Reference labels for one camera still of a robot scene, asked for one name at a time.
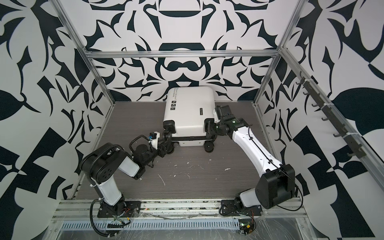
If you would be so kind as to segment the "white suitcase black lining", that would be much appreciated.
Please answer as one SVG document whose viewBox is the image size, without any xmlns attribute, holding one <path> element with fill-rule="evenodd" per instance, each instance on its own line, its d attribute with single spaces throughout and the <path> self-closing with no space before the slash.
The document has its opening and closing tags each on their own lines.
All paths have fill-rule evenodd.
<svg viewBox="0 0 384 240">
<path fill-rule="evenodd" d="M 209 122 L 215 121 L 214 91 L 210 87 L 178 87 L 167 94 L 163 120 L 171 142 L 181 147 L 203 146 L 214 150 L 215 137 L 207 135 Z"/>
</svg>

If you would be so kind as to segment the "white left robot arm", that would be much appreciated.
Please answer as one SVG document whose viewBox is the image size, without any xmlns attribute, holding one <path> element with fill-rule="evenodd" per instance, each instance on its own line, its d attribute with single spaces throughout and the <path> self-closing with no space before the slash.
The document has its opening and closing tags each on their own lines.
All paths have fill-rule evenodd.
<svg viewBox="0 0 384 240">
<path fill-rule="evenodd" d="M 163 158 L 168 153 L 168 146 L 160 144 L 139 145 L 129 154 L 117 144 L 106 143 L 96 149 L 80 163 L 80 169 L 85 173 L 93 187 L 98 188 L 102 201 L 109 206 L 119 205 L 123 194 L 118 189 L 114 174 L 117 170 L 138 180 L 146 171 L 146 166 L 153 167 L 156 157 Z"/>
</svg>

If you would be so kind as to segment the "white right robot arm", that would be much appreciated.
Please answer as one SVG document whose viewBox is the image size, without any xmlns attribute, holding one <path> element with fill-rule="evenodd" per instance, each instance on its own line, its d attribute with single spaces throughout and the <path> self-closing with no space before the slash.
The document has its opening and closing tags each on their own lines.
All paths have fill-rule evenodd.
<svg viewBox="0 0 384 240">
<path fill-rule="evenodd" d="M 250 125 L 236 118 L 229 106 L 216 106 L 218 120 L 209 123 L 207 133 L 228 136 L 247 155 L 259 174 L 255 188 L 238 194 L 235 201 L 241 209 L 261 205 L 265 209 L 275 207 L 295 195 L 295 170 L 276 159 L 257 139 Z"/>
</svg>

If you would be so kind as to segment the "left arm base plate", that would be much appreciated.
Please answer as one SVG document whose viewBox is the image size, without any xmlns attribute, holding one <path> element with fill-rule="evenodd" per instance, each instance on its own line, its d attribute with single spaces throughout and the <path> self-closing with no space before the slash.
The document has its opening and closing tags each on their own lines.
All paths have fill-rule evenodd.
<svg viewBox="0 0 384 240">
<path fill-rule="evenodd" d="M 113 216 L 118 216 L 122 218 L 129 218 L 140 213 L 141 203 L 141 201 L 119 201 L 114 206 L 110 206 L 102 201 L 97 217 L 112 218 Z"/>
</svg>

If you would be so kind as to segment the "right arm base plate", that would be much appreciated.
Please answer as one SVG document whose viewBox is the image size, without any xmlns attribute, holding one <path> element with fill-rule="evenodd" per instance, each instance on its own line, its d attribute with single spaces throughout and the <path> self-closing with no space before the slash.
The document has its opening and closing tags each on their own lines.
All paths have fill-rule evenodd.
<svg viewBox="0 0 384 240">
<path fill-rule="evenodd" d="M 221 206 L 219 208 L 219 214 L 221 216 L 261 216 L 262 206 L 256 205 L 252 207 L 245 207 L 240 200 L 221 200 Z"/>
</svg>

